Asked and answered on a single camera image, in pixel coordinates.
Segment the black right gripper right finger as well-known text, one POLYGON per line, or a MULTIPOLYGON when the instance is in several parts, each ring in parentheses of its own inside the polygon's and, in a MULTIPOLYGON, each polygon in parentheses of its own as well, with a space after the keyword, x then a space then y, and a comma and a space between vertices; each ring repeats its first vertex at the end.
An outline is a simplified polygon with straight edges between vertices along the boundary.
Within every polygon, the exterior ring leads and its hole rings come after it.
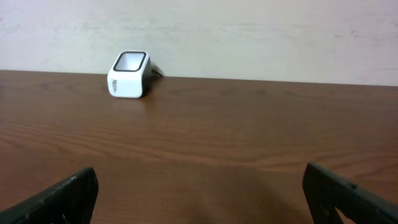
POLYGON ((318 164, 307 164, 302 188, 314 223, 342 223, 341 211, 354 223, 397 224, 396 204, 318 164))

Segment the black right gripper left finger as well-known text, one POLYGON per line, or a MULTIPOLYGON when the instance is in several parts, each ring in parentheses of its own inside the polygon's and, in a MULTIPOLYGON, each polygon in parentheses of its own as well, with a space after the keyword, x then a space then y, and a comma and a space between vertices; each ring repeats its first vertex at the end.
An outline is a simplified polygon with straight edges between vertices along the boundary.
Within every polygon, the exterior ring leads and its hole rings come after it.
POLYGON ((92 167, 1 212, 1 223, 89 223, 99 191, 92 167))

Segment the white barcode scanner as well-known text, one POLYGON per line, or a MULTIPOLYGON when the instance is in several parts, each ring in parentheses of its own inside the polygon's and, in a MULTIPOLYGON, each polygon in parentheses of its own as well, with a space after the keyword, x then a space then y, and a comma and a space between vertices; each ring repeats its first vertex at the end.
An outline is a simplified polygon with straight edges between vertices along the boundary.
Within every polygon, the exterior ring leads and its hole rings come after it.
POLYGON ((141 98, 151 76, 152 65, 146 51, 121 52, 107 75, 109 93, 116 98, 141 98))

